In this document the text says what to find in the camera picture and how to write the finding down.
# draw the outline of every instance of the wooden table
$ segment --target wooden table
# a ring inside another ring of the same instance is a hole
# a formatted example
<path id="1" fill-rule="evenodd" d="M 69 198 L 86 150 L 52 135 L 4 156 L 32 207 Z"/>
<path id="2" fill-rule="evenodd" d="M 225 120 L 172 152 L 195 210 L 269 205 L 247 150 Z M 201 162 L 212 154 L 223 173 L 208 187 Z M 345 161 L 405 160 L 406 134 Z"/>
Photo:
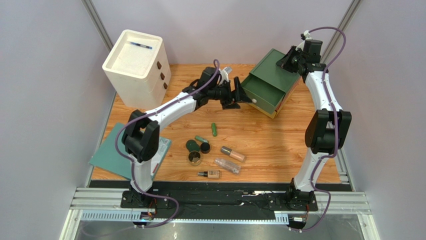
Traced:
<path id="1" fill-rule="evenodd" d="M 171 80 L 163 103 L 174 98 L 198 79 L 207 66 L 212 64 L 171 65 Z M 229 79 L 239 76 L 244 80 L 254 65 L 222 64 L 231 66 Z M 187 114 L 166 127 L 160 135 L 171 139 L 172 144 L 155 177 L 156 181 L 215 181 L 215 182 L 290 182 L 298 173 L 305 158 L 305 130 L 314 115 L 314 103 L 308 88 L 302 81 L 295 88 L 283 110 L 271 119 L 247 104 L 241 109 L 222 110 L 219 101 L 210 100 L 207 105 Z M 127 123 L 134 108 L 126 107 L 117 95 L 106 127 L 104 139 L 116 123 Z M 217 137 L 212 136 L 211 123 L 217 125 Z M 211 151 L 203 154 L 199 166 L 188 163 L 185 143 L 199 135 L 209 140 Z M 220 152 L 227 146 L 247 156 L 244 163 L 238 162 Z M 197 172 L 220 169 L 214 164 L 215 158 L 232 160 L 241 165 L 239 175 L 222 171 L 221 179 L 197 176 Z M 101 168 L 95 168 L 93 180 L 123 180 Z M 330 159 L 319 176 L 321 183 L 340 183 L 337 168 Z"/>

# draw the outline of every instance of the small green object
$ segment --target small green object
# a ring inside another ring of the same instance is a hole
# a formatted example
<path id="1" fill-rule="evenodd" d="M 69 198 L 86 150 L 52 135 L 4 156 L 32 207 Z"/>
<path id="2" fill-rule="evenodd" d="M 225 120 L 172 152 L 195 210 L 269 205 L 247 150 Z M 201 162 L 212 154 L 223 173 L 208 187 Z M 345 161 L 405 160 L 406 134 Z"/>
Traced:
<path id="1" fill-rule="evenodd" d="M 211 124 L 211 133 L 213 134 L 213 137 L 216 137 L 218 135 L 218 131 L 216 130 L 216 123 Z"/>
<path id="2" fill-rule="evenodd" d="M 195 140 L 197 140 L 199 142 L 202 142 L 202 143 L 209 143 L 209 140 L 204 139 L 204 138 L 202 138 L 200 136 L 195 136 Z"/>
<path id="3" fill-rule="evenodd" d="M 188 149 L 189 152 L 193 152 L 193 151 L 199 152 L 200 146 L 197 144 L 196 141 L 191 139 L 186 142 L 186 149 Z"/>

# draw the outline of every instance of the white drawer unit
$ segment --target white drawer unit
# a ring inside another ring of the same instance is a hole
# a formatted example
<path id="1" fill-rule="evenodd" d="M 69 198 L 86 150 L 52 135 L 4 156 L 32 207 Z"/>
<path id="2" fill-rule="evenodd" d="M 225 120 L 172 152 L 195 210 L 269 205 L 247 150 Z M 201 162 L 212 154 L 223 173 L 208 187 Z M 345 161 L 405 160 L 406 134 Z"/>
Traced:
<path id="1" fill-rule="evenodd" d="M 126 106 L 145 110 L 161 105 L 172 76 L 163 39 L 132 30 L 121 33 L 102 68 Z"/>

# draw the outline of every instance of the gray wall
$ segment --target gray wall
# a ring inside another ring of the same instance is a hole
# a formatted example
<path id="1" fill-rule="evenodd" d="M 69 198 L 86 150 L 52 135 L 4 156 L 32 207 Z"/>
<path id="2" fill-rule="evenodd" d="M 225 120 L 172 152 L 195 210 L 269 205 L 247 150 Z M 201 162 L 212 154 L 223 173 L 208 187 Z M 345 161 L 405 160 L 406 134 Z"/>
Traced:
<path id="1" fill-rule="evenodd" d="M 115 43 L 131 29 L 163 38 L 171 64 L 256 64 L 305 30 L 339 25 L 351 0 L 93 0 Z M 315 32 L 327 46 L 333 32 Z"/>
<path id="2" fill-rule="evenodd" d="M 0 239 L 58 239 L 114 89 L 80 0 L 0 3 Z"/>
<path id="3" fill-rule="evenodd" d="M 426 2 L 363 1 L 330 82 L 353 120 L 345 142 L 383 240 L 425 239 Z"/>

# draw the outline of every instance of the blue pen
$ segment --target blue pen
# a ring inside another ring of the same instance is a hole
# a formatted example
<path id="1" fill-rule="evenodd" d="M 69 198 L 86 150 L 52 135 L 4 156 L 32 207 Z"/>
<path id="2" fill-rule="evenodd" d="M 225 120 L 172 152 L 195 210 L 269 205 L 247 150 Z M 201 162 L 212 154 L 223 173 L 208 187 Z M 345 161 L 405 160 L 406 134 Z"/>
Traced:
<path id="1" fill-rule="evenodd" d="M 146 49 L 153 49 L 153 47 L 152 46 L 147 46 L 147 45 L 143 45 L 143 44 L 140 44 L 140 43 L 136 43 L 136 42 L 130 42 L 131 44 L 133 44 L 133 45 L 136 45 L 136 46 L 139 46 L 139 47 L 142 47 L 142 48 L 146 48 Z"/>

